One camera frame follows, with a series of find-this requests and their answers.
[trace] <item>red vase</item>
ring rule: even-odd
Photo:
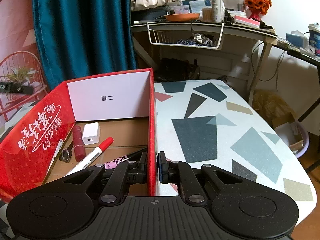
[[[249,19],[255,18],[257,21],[261,21],[260,15],[258,11],[251,12]]]

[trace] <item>wooden floor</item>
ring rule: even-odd
[[[319,137],[314,134],[309,135],[309,149],[299,158],[304,168],[309,167],[320,158],[317,152]],[[309,177],[317,192],[317,206],[305,220],[296,226],[292,234],[294,240],[320,240],[320,167],[311,172]]]

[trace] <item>orange plate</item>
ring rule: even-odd
[[[200,13],[172,14],[172,15],[166,15],[165,17],[170,22],[188,22],[188,21],[199,19]]]

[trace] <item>yellow plastic bag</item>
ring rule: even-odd
[[[257,89],[254,92],[252,108],[272,127],[272,120],[287,113],[292,113],[296,118],[293,109],[276,93],[267,90]]]

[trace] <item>cardboard box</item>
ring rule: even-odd
[[[0,198],[62,177],[76,163],[57,161],[75,123],[98,121],[100,141],[114,143],[96,162],[148,145],[148,194],[155,194],[155,99],[152,69],[101,74],[66,81],[38,102],[0,144]],[[88,145],[87,153],[98,144]]]
[[[303,138],[292,113],[273,119],[272,126],[290,150],[294,152],[303,148]]]

